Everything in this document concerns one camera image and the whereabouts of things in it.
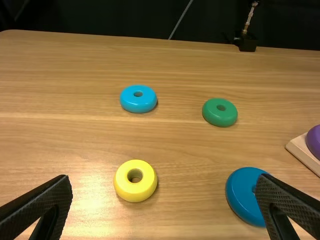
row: ring hole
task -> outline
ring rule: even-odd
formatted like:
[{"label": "ring hole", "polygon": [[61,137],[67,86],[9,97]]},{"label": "ring hole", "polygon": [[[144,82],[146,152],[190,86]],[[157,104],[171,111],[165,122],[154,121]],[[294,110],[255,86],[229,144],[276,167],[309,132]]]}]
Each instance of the ring hole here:
[{"label": "ring hole", "polygon": [[138,98],[138,97],[141,97],[143,95],[143,92],[142,91],[136,91],[133,95]]},{"label": "ring hole", "polygon": [[255,194],[255,192],[256,192],[256,185],[253,185],[253,186],[252,186],[251,191],[252,191],[253,195],[256,195],[256,194]]},{"label": "ring hole", "polygon": [[226,107],[223,106],[223,105],[218,105],[218,106],[216,106],[216,108],[217,108],[218,110],[220,110],[220,111],[225,111],[225,110],[226,110]]},{"label": "ring hole", "polygon": [[143,174],[139,169],[132,169],[128,172],[127,177],[131,183],[136,184],[142,180]]}]

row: blue ring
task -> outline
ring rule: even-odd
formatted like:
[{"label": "blue ring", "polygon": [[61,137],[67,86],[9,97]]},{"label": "blue ring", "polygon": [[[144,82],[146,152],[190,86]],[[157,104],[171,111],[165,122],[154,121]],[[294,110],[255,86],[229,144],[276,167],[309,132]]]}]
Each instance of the blue ring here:
[{"label": "blue ring", "polygon": [[122,91],[120,104],[128,112],[142,114],[154,109],[157,104],[157,95],[148,86],[132,85]]},{"label": "blue ring", "polygon": [[231,209],[245,222],[266,227],[264,217],[260,211],[253,187],[261,174],[268,174],[255,167],[243,167],[234,171],[225,184],[225,196]]}]

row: wooden base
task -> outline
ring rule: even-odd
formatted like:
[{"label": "wooden base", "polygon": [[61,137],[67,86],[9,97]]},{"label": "wooden base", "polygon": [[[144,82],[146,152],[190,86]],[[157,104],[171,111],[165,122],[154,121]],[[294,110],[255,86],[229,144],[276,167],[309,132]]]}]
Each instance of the wooden base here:
[{"label": "wooden base", "polygon": [[320,160],[309,151],[306,136],[304,133],[292,139],[285,148],[320,178]]}]

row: wood grain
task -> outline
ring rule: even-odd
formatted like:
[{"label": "wood grain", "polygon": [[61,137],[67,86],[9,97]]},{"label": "wood grain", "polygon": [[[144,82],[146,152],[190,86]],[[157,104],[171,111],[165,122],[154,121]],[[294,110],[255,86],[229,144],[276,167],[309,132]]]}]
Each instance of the wood grain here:
[{"label": "wood grain", "polygon": [[[74,197],[62,240],[269,239],[235,216],[225,182],[258,167],[320,199],[320,179],[284,148],[319,124],[319,66],[317,51],[1,32],[0,205],[67,174]],[[121,108],[133,84],[156,91],[156,109]],[[237,107],[234,126],[203,119],[215,97]],[[134,204],[116,196],[113,176],[136,158],[159,184]]]}]

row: toy ring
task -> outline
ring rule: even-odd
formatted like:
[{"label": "toy ring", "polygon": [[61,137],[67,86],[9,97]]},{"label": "toy ring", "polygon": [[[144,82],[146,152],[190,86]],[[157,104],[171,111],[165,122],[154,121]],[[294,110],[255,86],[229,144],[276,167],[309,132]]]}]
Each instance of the toy ring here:
[{"label": "toy ring", "polygon": [[148,86],[132,85],[122,91],[120,103],[128,112],[142,114],[155,108],[157,95],[155,91]]},{"label": "toy ring", "polygon": [[156,190],[158,178],[149,163],[133,159],[123,163],[115,173],[113,185],[115,192],[122,199],[137,203],[149,198]]},{"label": "toy ring", "polygon": [[255,189],[258,178],[267,172],[255,167],[243,167],[231,173],[225,184],[225,196],[235,214],[245,222],[265,227]]},{"label": "toy ring", "polygon": [[320,125],[311,128],[306,134],[305,140],[310,152],[320,160]]},{"label": "toy ring", "polygon": [[212,98],[203,105],[202,116],[212,125],[229,127],[237,121],[238,111],[232,102],[223,98]]}]

